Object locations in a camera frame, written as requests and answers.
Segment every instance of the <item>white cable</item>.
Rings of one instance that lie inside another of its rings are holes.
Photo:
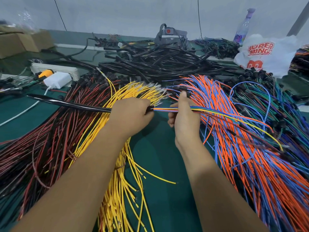
[[[45,90],[44,95],[46,95],[47,92],[48,92],[48,90],[50,90],[50,89],[52,89],[52,87],[48,87],[48,88]],[[40,102],[40,101],[35,102],[33,105],[31,105],[31,106],[28,107],[26,110],[24,110],[24,111],[22,111],[21,113],[19,113],[18,115],[14,116],[14,117],[12,117],[12,118],[10,118],[10,119],[8,119],[7,121],[4,121],[3,123],[0,124],[0,127],[1,127],[2,125],[5,125],[5,124],[8,123],[8,122],[14,120],[15,118],[21,116],[22,114],[26,113],[26,112],[29,111],[31,108],[35,107],[35,105],[37,105],[39,102]]]

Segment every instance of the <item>right hand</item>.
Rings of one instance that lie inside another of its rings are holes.
[[[196,106],[196,104],[187,98],[185,91],[182,91],[178,103],[171,105],[171,107],[178,107],[178,113],[168,113],[168,124],[170,127],[175,127],[175,144],[180,153],[202,143],[199,134],[201,115],[194,113],[190,106]]]

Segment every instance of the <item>left hand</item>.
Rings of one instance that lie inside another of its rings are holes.
[[[128,139],[145,128],[153,118],[154,112],[145,114],[148,106],[150,106],[148,99],[126,98],[118,100],[113,105],[105,126]]]

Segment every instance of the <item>gray device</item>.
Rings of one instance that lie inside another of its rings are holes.
[[[156,45],[170,44],[170,47],[186,50],[188,45],[187,32],[177,30],[173,27],[167,27],[166,24],[163,23],[154,39],[154,43]]]

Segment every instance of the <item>white power adapter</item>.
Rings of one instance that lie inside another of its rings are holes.
[[[56,72],[51,76],[44,79],[44,83],[47,87],[61,89],[67,83],[72,80],[69,73],[66,72]]]

